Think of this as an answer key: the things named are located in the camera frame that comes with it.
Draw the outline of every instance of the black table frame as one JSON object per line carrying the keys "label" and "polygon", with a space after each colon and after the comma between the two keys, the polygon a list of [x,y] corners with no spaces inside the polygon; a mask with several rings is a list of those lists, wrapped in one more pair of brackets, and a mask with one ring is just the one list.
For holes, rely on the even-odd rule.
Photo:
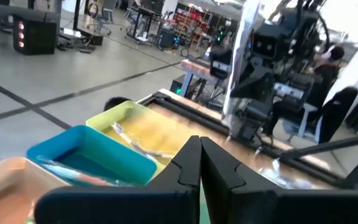
{"label": "black table frame", "polygon": [[142,13],[142,11],[144,10],[148,10],[148,9],[142,9],[142,8],[133,8],[133,10],[137,11],[137,16],[136,16],[136,22],[135,22],[135,27],[134,27],[134,31],[132,33],[130,32],[127,32],[127,36],[132,38],[132,39],[135,39],[136,41],[141,41],[139,40],[137,37],[136,37],[136,30],[137,30],[137,26],[138,26],[138,23],[139,23],[139,19],[140,19],[140,15],[145,15],[147,17],[147,20],[146,20],[146,33],[147,33],[147,36],[146,38],[149,36],[149,30],[150,30],[150,26],[152,24],[152,19],[153,19],[153,16],[154,15],[157,15],[157,14],[153,14],[150,12],[149,13]]}
{"label": "black table frame", "polygon": [[[172,97],[161,92],[156,92],[138,103],[144,106],[148,106],[151,104],[159,105],[176,114],[179,114],[180,116],[189,119],[190,121],[199,123],[206,128],[216,131],[219,134],[223,134],[225,136],[229,134],[228,128],[223,126],[220,121],[184,103],[174,100]],[[253,150],[257,150],[257,147],[250,141],[244,141],[236,138],[234,138],[232,141],[237,141],[238,143],[246,147],[249,147]],[[286,151],[270,146],[264,146],[265,149],[262,151],[262,153],[273,159],[280,157],[281,163],[295,168],[301,172],[304,172],[309,176],[321,180],[334,187],[338,187],[340,189],[356,189],[358,188],[358,165],[347,177],[343,178],[340,175],[337,175],[329,170],[323,169],[315,164],[312,164],[300,158],[301,156],[304,156],[306,154],[316,154],[319,152],[343,149],[355,145],[358,145],[358,137],[319,144],[317,146],[306,147],[304,149],[296,149],[294,151],[288,152],[287,155],[290,156],[283,156],[285,155]]]}

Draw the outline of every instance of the yellow bin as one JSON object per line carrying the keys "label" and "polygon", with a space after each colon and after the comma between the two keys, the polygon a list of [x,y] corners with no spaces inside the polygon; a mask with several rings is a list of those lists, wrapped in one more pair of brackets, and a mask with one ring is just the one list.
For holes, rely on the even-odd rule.
{"label": "yellow bin", "polygon": [[[111,127],[113,122],[124,128],[124,133],[144,150],[171,156],[182,148],[189,136],[197,134],[190,128],[173,121],[133,101],[126,101],[86,121],[86,125],[131,147]],[[165,168],[171,159],[157,158]]]}

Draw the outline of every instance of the chair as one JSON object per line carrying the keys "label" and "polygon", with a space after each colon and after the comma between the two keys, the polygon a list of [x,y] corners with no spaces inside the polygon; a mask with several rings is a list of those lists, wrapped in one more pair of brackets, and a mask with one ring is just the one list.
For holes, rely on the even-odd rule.
{"label": "chair", "polygon": [[[346,87],[342,91],[337,92],[320,110],[305,103],[303,107],[305,113],[301,121],[297,119],[283,119],[284,131],[290,135],[287,141],[290,142],[293,136],[298,136],[317,144],[329,142],[344,121],[357,94],[357,88]],[[307,122],[308,116],[312,111],[316,112],[317,120]]]}
{"label": "chair", "polygon": [[[136,24],[135,18],[137,17],[137,14],[138,14],[138,12],[135,9],[128,7],[127,12],[125,13],[124,17],[128,22],[131,23],[131,25],[120,27],[119,30],[125,29],[126,32],[133,32],[132,30],[134,29],[135,24]],[[139,18],[138,27],[140,27],[140,26],[142,26],[143,29],[145,28],[145,20],[143,18]]]}
{"label": "chair", "polygon": [[[95,30],[101,32],[102,29],[106,29],[108,31],[107,35],[111,34],[111,29],[106,27],[106,24],[114,24],[112,19],[112,14],[114,9],[116,8],[118,0],[105,0],[103,2],[101,15],[97,14],[95,17]],[[93,24],[88,24],[86,26],[87,29],[90,28]]]}

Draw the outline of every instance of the person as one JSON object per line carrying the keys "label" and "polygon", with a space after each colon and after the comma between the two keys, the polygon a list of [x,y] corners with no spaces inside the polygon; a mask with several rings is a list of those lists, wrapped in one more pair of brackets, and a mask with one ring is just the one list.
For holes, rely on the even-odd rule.
{"label": "person", "polygon": [[[324,101],[327,97],[329,89],[338,76],[339,68],[337,62],[344,56],[344,49],[341,46],[332,46],[326,53],[322,55],[315,55],[314,61],[316,68],[314,73],[321,76],[321,82],[314,83],[306,102],[317,108],[317,111],[312,111],[308,116],[308,122],[313,122],[318,119],[319,109],[323,107]],[[272,106],[272,119],[264,127],[263,132],[267,135],[273,135],[273,129],[279,118],[291,118],[302,121],[305,109],[293,111],[286,107],[282,101],[275,102]]]}

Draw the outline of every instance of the computer tower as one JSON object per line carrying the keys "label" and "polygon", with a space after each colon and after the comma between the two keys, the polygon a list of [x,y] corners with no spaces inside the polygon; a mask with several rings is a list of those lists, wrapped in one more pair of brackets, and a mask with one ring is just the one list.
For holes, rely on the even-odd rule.
{"label": "computer tower", "polygon": [[13,16],[13,47],[24,55],[54,54],[56,23]]}
{"label": "computer tower", "polygon": [[[186,75],[181,75],[172,81],[171,89],[170,89],[171,92],[176,93],[178,95],[181,94],[181,86],[183,84],[183,81],[185,80],[185,76]],[[185,98],[191,99],[191,97],[196,92],[196,86],[197,86],[197,81],[194,78],[192,78],[190,85],[185,93]]]}
{"label": "computer tower", "polygon": [[163,49],[172,49],[174,44],[175,32],[173,30],[161,29],[158,46]]}

